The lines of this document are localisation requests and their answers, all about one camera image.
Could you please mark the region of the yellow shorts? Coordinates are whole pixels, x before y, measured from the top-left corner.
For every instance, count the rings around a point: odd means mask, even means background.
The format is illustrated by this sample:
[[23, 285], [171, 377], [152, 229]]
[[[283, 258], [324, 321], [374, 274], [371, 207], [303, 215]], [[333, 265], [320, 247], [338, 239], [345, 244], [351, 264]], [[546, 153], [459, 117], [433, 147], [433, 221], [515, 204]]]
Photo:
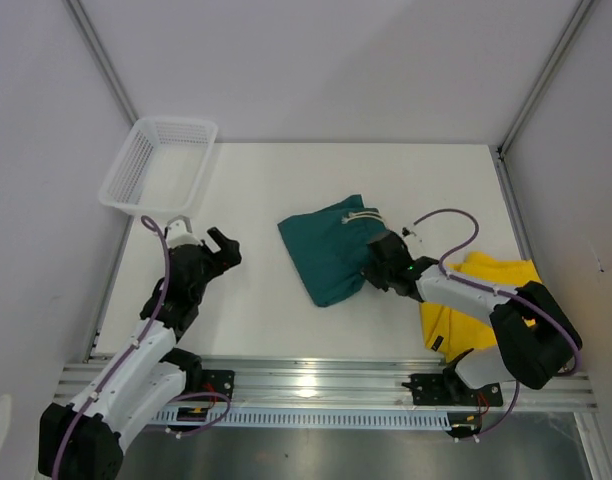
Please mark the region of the yellow shorts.
[[[474, 251], [462, 263], [449, 267], [457, 273], [514, 287], [542, 282], [532, 260], [502, 261]], [[450, 307], [422, 303], [420, 321], [425, 347], [443, 354], [447, 362], [469, 349], [483, 350], [497, 344], [490, 326]]]

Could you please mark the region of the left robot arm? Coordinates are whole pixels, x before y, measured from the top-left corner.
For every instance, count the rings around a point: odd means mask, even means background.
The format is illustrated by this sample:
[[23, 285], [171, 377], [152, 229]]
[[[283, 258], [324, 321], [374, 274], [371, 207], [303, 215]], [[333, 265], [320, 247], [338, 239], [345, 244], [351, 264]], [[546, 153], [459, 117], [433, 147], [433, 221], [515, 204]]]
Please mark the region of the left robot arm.
[[199, 355], [178, 343], [196, 320], [208, 284], [242, 261], [238, 241], [208, 229], [212, 250], [181, 223], [148, 223], [164, 250], [135, 329], [103, 370], [67, 404], [51, 403], [39, 426], [38, 471], [51, 479], [114, 479], [128, 447], [169, 402], [229, 403]]

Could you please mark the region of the green shorts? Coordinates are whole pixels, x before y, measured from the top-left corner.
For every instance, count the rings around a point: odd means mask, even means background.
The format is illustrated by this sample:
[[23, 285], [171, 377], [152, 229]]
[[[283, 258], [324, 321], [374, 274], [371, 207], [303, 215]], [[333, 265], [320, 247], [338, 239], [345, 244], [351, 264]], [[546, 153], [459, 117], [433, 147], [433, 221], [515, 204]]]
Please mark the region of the green shorts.
[[378, 209], [360, 194], [277, 224], [288, 255], [313, 304], [326, 308], [349, 299], [365, 283], [368, 243], [387, 230]]

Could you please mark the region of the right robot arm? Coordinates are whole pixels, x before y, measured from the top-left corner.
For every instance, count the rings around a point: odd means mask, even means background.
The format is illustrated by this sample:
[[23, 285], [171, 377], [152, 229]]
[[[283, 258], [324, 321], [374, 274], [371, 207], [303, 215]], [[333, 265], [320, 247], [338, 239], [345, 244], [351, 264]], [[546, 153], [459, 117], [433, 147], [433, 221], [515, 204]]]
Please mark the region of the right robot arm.
[[544, 285], [514, 288], [455, 273], [430, 257], [415, 259], [390, 230], [368, 251], [363, 276], [375, 288], [449, 307], [492, 329], [493, 346], [467, 350], [448, 367], [442, 389], [450, 401], [465, 403], [478, 389], [507, 381], [539, 390], [568, 364], [581, 365], [581, 337]]

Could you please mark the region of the white plastic basket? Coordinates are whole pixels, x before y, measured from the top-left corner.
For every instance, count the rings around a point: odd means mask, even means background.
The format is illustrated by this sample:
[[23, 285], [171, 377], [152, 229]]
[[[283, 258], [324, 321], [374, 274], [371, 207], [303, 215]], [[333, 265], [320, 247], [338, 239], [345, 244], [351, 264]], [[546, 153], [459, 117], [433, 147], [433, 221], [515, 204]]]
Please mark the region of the white plastic basket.
[[168, 219], [191, 211], [216, 158], [218, 126], [205, 119], [147, 116], [135, 122], [98, 192], [128, 215]]

